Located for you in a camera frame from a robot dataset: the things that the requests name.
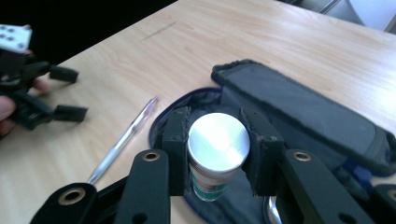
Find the black case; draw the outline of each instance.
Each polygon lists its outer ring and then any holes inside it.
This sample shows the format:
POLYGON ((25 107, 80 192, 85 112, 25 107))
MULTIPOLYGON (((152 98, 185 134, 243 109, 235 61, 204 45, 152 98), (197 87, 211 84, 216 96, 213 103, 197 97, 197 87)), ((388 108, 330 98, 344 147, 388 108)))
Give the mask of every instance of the black case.
MULTIPOLYGON (((149 133, 152 147, 163 133, 167 116, 176 108, 191 108, 189 126, 202 115, 213 112, 238 118, 239 108, 246 107, 263 113, 282 135, 287 148, 314 153, 349 191, 361 197, 370 190, 371 173, 392 175, 396 172, 396 139, 392 133, 277 71, 243 60, 214 66, 211 77, 220 88, 192 91, 171 104, 154 121, 149 133)), ((246 199, 248 205, 240 211, 245 200, 241 200, 239 194, 251 195, 248 184, 241 178, 243 175, 230 184, 230 192, 226 190, 214 203, 199 202, 193 194, 186 195, 186 199, 209 222, 260 223, 262 215, 258 215, 262 210, 258 208, 261 203, 257 198, 246 199)))

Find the metal cap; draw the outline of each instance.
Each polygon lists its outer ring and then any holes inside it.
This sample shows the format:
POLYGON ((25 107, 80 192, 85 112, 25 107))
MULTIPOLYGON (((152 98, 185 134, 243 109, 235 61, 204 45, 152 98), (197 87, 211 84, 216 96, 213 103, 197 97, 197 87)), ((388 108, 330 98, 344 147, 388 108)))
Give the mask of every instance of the metal cap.
POLYGON ((204 115, 189 131, 190 158, 212 174, 238 168, 248 156, 250 141, 245 126, 222 113, 204 115))

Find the wooden table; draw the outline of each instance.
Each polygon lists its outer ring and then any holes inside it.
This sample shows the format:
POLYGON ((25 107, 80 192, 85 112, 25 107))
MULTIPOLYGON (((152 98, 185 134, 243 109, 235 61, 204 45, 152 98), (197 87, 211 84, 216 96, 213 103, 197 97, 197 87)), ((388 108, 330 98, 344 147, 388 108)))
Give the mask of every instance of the wooden table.
MULTIPOLYGON (((40 99, 87 106, 87 118, 32 132, 18 127, 0 142, 0 222, 27 223, 56 189, 87 181, 144 104, 159 95, 156 114, 96 187, 125 177, 134 155, 148 149, 149 127, 161 111, 189 91, 216 86, 213 65, 246 58, 396 133, 396 35, 275 1, 181 0, 64 62, 80 72, 78 83, 48 81, 40 99)), ((202 220, 174 197, 172 222, 202 220)))

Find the human hand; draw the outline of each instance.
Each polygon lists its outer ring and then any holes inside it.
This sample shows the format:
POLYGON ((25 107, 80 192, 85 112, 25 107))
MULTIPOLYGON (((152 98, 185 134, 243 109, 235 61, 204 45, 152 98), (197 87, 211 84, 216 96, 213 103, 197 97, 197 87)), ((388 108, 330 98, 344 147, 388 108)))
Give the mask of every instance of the human hand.
MULTIPOLYGON (((39 79, 35 79, 33 87, 39 91, 45 91, 48 88, 47 84, 39 79)), ((6 135, 15 127, 15 123, 8 117, 15 111, 16 107, 11 99, 4 95, 0 96, 0 136, 6 135)))

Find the ballpoint pen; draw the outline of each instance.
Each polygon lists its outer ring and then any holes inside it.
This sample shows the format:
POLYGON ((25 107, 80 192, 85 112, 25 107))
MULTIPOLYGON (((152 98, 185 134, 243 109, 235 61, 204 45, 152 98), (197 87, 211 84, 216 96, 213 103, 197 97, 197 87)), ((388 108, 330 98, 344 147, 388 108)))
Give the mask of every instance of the ballpoint pen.
POLYGON ((136 130, 142 125, 146 117, 155 109, 158 102, 158 97, 155 96, 145 105, 139 115, 132 121, 128 129, 122 134, 117 140, 116 144, 107 152, 105 157, 99 162, 96 168, 93 170, 90 178, 88 179, 89 184, 94 184, 107 170, 108 166, 117 158, 122 149, 125 147, 128 140, 134 135, 136 130))

